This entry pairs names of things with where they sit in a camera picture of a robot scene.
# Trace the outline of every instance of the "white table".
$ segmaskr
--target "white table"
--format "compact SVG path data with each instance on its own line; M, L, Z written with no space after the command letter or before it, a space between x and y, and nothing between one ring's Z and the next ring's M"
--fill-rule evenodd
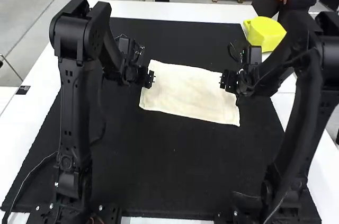
M89 1L93 6L97 1ZM251 6L219 4L175 4L108 1L112 6L112 17L137 19L242 23L256 17ZM271 99L285 129L291 113L295 78L292 76ZM60 89L57 58L48 44L38 61L24 80L30 85L27 95L15 95L0 117L2 145L0 147L0 201L10 189L23 160L37 136L43 121ZM324 132L315 154L310 174L309 189L323 224L334 224L339 220L339 151L327 132ZM10 223L24 224L29 214L15 213ZM201 224L208 221L168 220L148 218L123 218L123 223L142 224Z

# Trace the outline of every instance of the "yellow plastic part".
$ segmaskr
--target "yellow plastic part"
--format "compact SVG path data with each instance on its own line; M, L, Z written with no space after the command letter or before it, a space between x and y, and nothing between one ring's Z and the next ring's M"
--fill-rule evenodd
M286 30L280 23L264 16L245 20L244 26L248 31L249 43L261 46L262 52L273 51L286 35Z

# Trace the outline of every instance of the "floor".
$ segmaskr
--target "floor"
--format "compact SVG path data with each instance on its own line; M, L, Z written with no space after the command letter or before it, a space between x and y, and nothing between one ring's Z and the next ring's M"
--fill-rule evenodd
M52 17L70 0L0 0L0 53L25 78L49 42L48 29ZM211 0L171 0L180 3L212 3ZM236 0L219 3L237 4ZM317 3L310 11L326 10ZM0 86L19 86L20 78L4 63L0 70ZM335 138L339 109L331 118L328 132Z

